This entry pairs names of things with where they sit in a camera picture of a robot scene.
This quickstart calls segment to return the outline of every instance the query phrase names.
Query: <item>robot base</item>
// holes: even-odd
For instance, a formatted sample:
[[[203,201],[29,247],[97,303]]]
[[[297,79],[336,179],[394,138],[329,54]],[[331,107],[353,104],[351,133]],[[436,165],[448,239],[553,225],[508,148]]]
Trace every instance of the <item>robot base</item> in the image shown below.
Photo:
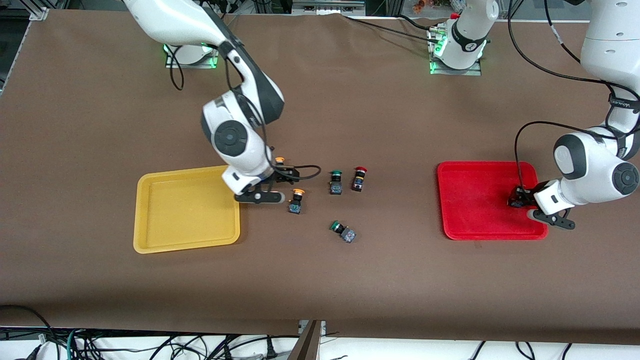
[[[442,41],[443,37],[447,32],[446,23],[438,24],[437,26],[431,26],[427,31],[427,38],[436,39],[438,41]],[[467,75],[467,76],[480,76],[482,74],[480,69],[480,61],[476,60],[476,62],[471,65],[471,67],[467,69],[453,69],[445,65],[442,60],[435,55],[435,51],[439,44],[429,43],[429,72],[431,74],[443,74],[443,75]]]

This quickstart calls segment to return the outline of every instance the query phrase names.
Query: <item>black cable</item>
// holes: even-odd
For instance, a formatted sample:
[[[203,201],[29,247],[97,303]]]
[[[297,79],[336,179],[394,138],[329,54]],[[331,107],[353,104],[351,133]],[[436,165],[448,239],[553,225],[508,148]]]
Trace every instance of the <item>black cable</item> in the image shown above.
[[[522,354],[522,356],[526,357],[529,360],[536,360],[536,354],[534,354],[533,348],[531,347],[531,344],[528,341],[525,341],[525,344],[527,344],[527,347],[529,348],[529,351],[531,352],[531,356],[528,356],[527,354],[525,354],[524,351],[522,351],[522,349],[520,348],[520,342],[516,341],[516,348],[518,349],[518,352],[520,354]]]
[[[35,311],[34,309],[31,309],[30,307],[24,306],[24,305],[12,305],[12,304],[0,305],[0,310],[4,310],[4,309],[20,309],[20,310],[24,310],[24,311],[27,311],[27,312],[35,315],[47,327],[47,330],[49,331],[49,334],[51,334],[51,338],[53,338],[53,339],[58,339],[59,338],[53,332],[53,328],[51,327],[51,325],[49,325],[49,322],[47,322],[47,320],[38,311]]]
[[[231,343],[231,341],[234,341],[235,339],[238,339],[240,337],[240,335],[227,335],[225,337],[224,340],[222,340],[220,342],[220,344],[218,344],[218,346],[216,346],[215,349],[213,349],[213,351],[209,354],[209,356],[207,356],[207,358],[205,360],[211,360],[213,359],[213,357],[220,351],[222,351],[222,349],[224,348],[225,345],[228,345],[229,343]]]
[[[407,20],[409,22],[409,24],[415,26],[416,28],[429,31],[429,28],[427,26],[422,26],[422,25],[418,24],[417,22],[411,20],[411,18],[409,18],[408,16],[405,16],[403,14],[399,14],[398,17],[401,18],[401,19]]]
[[[270,359],[275,359],[276,357],[278,357],[278,354],[276,353],[276,350],[273,348],[273,341],[271,340],[271,336],[267,335],[267,356],[266,356],[266,359],[270,360]]]
[[[255,116],[258,117],[258,120],[260,122],[260,126],[262,128],[262,139],[264,140],[264,156],[266,157],[267,162],[269,163],[269,166],[271,167],[271,169],[273,169],[273,171],[276,172],[277,174],[280,174],[281,176],[284,176],[284,177],[286,177],[288,179],[292,179],[292,180],[308,180],[308,179],[312,179],[312,178],[318,176],[322,172],[322,168],[319,167],[318,165],[296,165],[296,166],[293,166],[292,168],[294,168],[294,169],[299,169],[299,168],[315,168],[315,169],[317,169],[317,171],[315,173],[313,173],[312,175],[309,175],[309,176],[293,176],[293,175],[287,174],[286,172],[282,172],[278,167],[276,167],[271,162],[271,158],[269,156],[269,153],[267,152],[267,148],[269,148],[269,142],[267,140],[267,129],[266,129],[264,118],[262,117],[262,115],[258,111],[258,108],[253,103],[253,101],[251,101],[251,99],[249,99],[248,97],[244,96],[244,94],[242,94],[241,92],[238,92],[235,88],[231,87],[231,79],[230,79],[230,76],[229,76],[229,63],[228,63],[227,59],[225,59],[225,74],[227,76],[227,86],[229,87],[229,90],[231,90],[237,97],[242,97],[252,107],[253,112],[255,113]]]
[[[572,345],[573,345],[573,343],[569,343],[569,344],[566,345],[566,347],[562,351],[562,360],[566,360],[566,353],[569,352],[569,349],[571,348]]]
[[[416,38],[419,40],[423,40],[426,42],[432,42],[434,44],[437,44],[438,41],[436,39],[432,39],[432,38],[423,38],[423,37],[419,37],[417,35],[413,35],[413,34],[409,34],[409,33],[403,33],[402,31],[398,31],[398,30],[394,30],[394,29],[390,29],[390,28],[385,28],[384,26],[380,26],[377,24],[372,24],[370,22],[366,22],[366,21],[362,21],[359,19],[354,19],[352,17],[346,17],[347,19],[351,20],[351,21],[355,21],[355,22],[359,22],[361,24],[365,24],[365,25],[369,25],[369,26],[373,26],[374,28],[378,28],[378,29],[382,29],[382,30],[387,30],[387,31],[391,31],[392,33],[396,33],[396,34],[400,34],[400,35],[404,35],[404,36],[408,36],[408,37],[412,37],[412,38]]]
[[[558,34],[558,32],[556,31],[556,27],[554,26],[554,23],[551,21],[551,15],[549,14],[549,5],[548,5],[548,0],[545,0],[545,15],[547,16],[547,22],[549,23],[549,26],[551,27],[551,30],[554,32],[554,35],[556,36],[556,39],[558,40],[558,42],[560,43],[560,46],[564,49],[564,51],[566,51],[567,54],[569,54],[575,61],[577,61],[578,63],[580,63],[580,58],[577,57],[576,55],[574,55],[574,53],[569,50],[569,48],[564,44],[564,42],[562,41],[562,39],[560,38],[560,34]]]
[[[247,344],[250,344],[250,343],[255,343],[256,341],[267,340],[268,338],[271,338],[271,339],[278,339],[278,338],[299,338],[299,336],[292,336],[292,335],[263,336],[263,337],[261,337],[261,338],[255,338],[255,339],[247,340],[247,341],[245,341],[244,343],[240,343],[240,344],[234,345],[234,346],[232,346],[232,347],[230,347],[230,348],[229,348],[228,353],[229,353],[229,354],[231,354],[231,351],[233,351],[233,350],[234,350],[234,349],[236,349],[236,348],[239,348],[239,347],[241,347],[241,346],[244,346],[244,345],[247,345]],[[217,356],[217,357],[215,357],[215,358],[213,358],[213,359],[216,359],[216,360],[218,360],[218,359],[223,359],[223,356],[225,356],[225,355],[226,355],[226,353],[227,353],[227,351],[225,351],[225,353],[222,353],[220,356]]]
[[[474,355],[470,357],[469,360],[476,360],[478,358],[478,355],[480,354],[480,350],[482,350],[482,347],[484,346],[485,343],[486,341],[480,341],[480,344],[476,348],[476,352],[474,352]]]
[[[166,46],[166,49],[171,54],[171,63],[169,64],[169,77],[171,78],[171,82],[173,83],[173,86],[179,91],[182,91],[182,89],[184,89],[184,73],[182,72],[182,67],[180,66],[180,62],[178,61],[178,59],[175,58],[175,55],[178,53],[178,50],[180,50],[181,48],[182,46],[178,46],[175,48],[175,52],[173,52],[169,45]],[[175,83],[175,80],[173,78],[173,62],[174,61],[178,65],[178,70],[180,70],[180,78],[181,78],[180,87],[178,87],[178,85]]]
[[[160,345],[160,346],[158,346],[156,348],[156,351],[154,351],[154,353],[151,354],[151,357],[149,358],[149,360],[154,360],[154,357],[156,357],[156,355],[158,355],[160,350],[162,350],[163,347],[169,345],[173,341],[173,339],[175,339],[175,338],[177,338],[177,336],[175,336],[175,335],[169,336],[169,338],[167,340],[165,340],[164,343],[162,343],[162,345]]]
[[[35,349],[33,349],[33,351],[31,351],[31,353],[27,356],[25,360],[36,360],[38,358],[38,353],[41,347],[42,347],[42,344],[38,345]]]

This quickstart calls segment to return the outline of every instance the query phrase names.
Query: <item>table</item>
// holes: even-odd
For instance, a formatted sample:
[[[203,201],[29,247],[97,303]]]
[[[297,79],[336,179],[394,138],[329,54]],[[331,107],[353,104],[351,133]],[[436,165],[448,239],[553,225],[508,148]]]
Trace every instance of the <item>table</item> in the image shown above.
[[[514,27],[534,60],[586,75],[546,24]],[[580,47],[585,24],[557,28]],[[138,179],[222,164],[199,119],[226,90],[224,71],[185,70],[178,92],[161,46],[128,13],[51,11],[31,26],[0,99],[1,303],[60,327],[287,334],[318,318],[341,336],[640,343],[640,196],[580,207],[575,231],[543,241],[451,241],[440,223],[437,164],[512,160],[532,120],[598,124],[604,86],[526,64],[505,23],[481,77],[429,75],[420,40],[340,15],[242,16],[232,30],[284,93],[268,127],[275,154],[342,169],[346,181],[365,166],[365,190],[330,197],[327,174],[299,184],[303,215],[243,205],[234,245],[135,253]],[[537,126],[522,138],[541,180],[559,175],[562,134]],[[329,231],[336,219],[356,242]]]

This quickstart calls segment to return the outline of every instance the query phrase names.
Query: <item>metal frame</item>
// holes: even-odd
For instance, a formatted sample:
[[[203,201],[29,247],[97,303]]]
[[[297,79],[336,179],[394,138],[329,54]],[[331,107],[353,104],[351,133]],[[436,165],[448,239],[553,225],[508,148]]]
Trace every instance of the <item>metal frame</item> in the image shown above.
[[[20,41],[20,46],[18,46],[18,51],[15,53],[15,57],[13,58],[13,62],[11,62],[11,67],[9,68],[9,71],[6,73],[6,79],[4,79],[4,83],[2,84],[2,86],[0,86],[0,96],[2,96],[2,94],[4,93],[4,88],[9,83],[9,78],[11,77],[11,73],[13,72],[13,67],[15,66],[15,62],[16,62],[16,60],[18,60],[18,55],[20,54],[20,51],[22,50],[22,46],[24,45],[24,41],[27,39],[27,34],[29,33],[29,28],[31,28],[31,22],[30,21],[29,21],[29,24],[27,24],[26,30],[24,31],[24,35],[22,36],[22,41]]]
[[[20,0],[29,12],[30,21],[42,21],[47,18],[49,9],[66,9],[70,0]]]

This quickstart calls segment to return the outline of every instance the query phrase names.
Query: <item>power cord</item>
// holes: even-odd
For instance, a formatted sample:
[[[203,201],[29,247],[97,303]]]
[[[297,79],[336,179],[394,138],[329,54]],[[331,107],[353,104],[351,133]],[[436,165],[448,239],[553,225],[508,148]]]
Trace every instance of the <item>power cord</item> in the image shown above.
[[[478,344],[478,347],[476,348],[474,355],[470,357],[469,360],[476,360],[478,358],[478,355],[480,354],[480,350],[482,350],[482,347],[484,346],[484,344],[486,344],[486,341],[480,341],[480,344]]]
[[[529,348],[529,352],[531,353],[531,356],[527,355],[524,353],[524,351],[522,351],[522,349],[520,348],[520,342],[516,341],[516,348],[518,349],[518,352],[526,357],[528,360],[536,360],[536,354],[533,352],[533,348],[531,347],[531,344],[528,341],[525,341],[525,344],[527,344],[527,347]]]
[[[28,306],[24,306],[24,305],[14,305],[14,304],[7,304],[7,305],[0,305],[0,311],[1,310],[7,310],[7,309],[16,309],[16,310],[22,310],[22,311],[27,311],[28,313],[31,313],[33,315],[35,315],[46,327],[46,330],[43,329],[38,329],[37,331],[33,331],[34,333],[40,333],[40,334],[45,334],[45,339],[47,341],[53,342],[56,345],[56,357],[58,360],[60,360],[60,348],[59,346],[64,346],[64,339],[61,336],[58,336],[53,328],[51,327],[51,325],[49,324],[49,322],[38,312],[35,311],[34,309],[31,309]]]
[[[230,347],[228,350],[225,350],[225,352],[224,352],[224,353],[222,353],[222,354],[220,354],[219,356],[216,356],[217,354],[212,353],[212,355],[213,355],[214,357],[212,357],[212,358],[210,358],[210,359],[209,359],[209,358],[207,358],[207,359],[208,359],[208,360],[211,360],[211,359],[215,359],[215,360],[223,360],[227,353],[228,353],[228,354],[231,354],[231,351],[233,351],[233,350],[235,350],[235,349],[237,349],[237,348],[239,348],[239,347],[245,346],[245,345],[250,344],[250,343],[255,343],[256,341],[262,341],[262,340],[267,340],[267,339],[279,339],[279,338],[299,338],[299,336],[293,336],[293,335],[274,335],[274,336],[268,336],[268,335],[267,335],[267,336],[263,336],[263,337],[260,337],[260,338],[255,338],[255,339],[247,340],[247,341],[242,342],[242,343],[240,343],[240,344],[234,345],[234,346]]]
[[[380,25],[377,25],[377,24],[372,24],[372,23],[370,23],[370,22],[362,21],[362,20],[360,20],[360,19],[354,19],[354,18],[352,18],[352,17],[346,17],[346,18],[347,18],[347,19],[349,19],[349,20],[351,20],[351,21],[359,22],[359,23],[361,23],[361,24],[365,24],[365,25],[368,25],[368,26],[373,26],[374,28],[378,28],[378,29],[382,29],[382,30],[387,30],[387,31],[390,31],[390,32],[392,32],[392,33],[396,33],[396,34],[404,35],[404,36],[407,36],[407,37],[410,37],[410,38],[416,38],[416,39],[423,40],[423,41],[426,41],[426,42],[432,42],[432,43],[434,43],[434,44],[437,44],[437,43],[438,43],[438,41],[437,41],[436,39],[419,37],[419,36],[417,36],[417,35],[413,35],[413,34],[409,34],[409,33],[404,33],[404,32],[402,32],[402,31],[398,31],[398,30],[395,30],[395,29],[385,28],[384,26],[380,26]]]
[[[425,30],[425,31],[429,31],[429,28],[427,26],[422,26],[420,24],[418,24],[417,22],[413,21],[411,18],[409,18],[408,16],[405,16],[403,14],[399,14],[398,17],[400,19],[404,19],[407,20],[409,22],[409,24],[415,26],[416,28],[419,28],[421,30]]]
[[[566,347],[562,351],[562,360],[566,360],[566,353],[569,352],[569,349],[571,348],[572,345],[573,345],[573,343],[569,343],[569,344],[566,345]]]
[[[278,357],[276,350],[273,348],[273,341],[271,340],[271,336],[267,335],[267,360],[275,359]]]

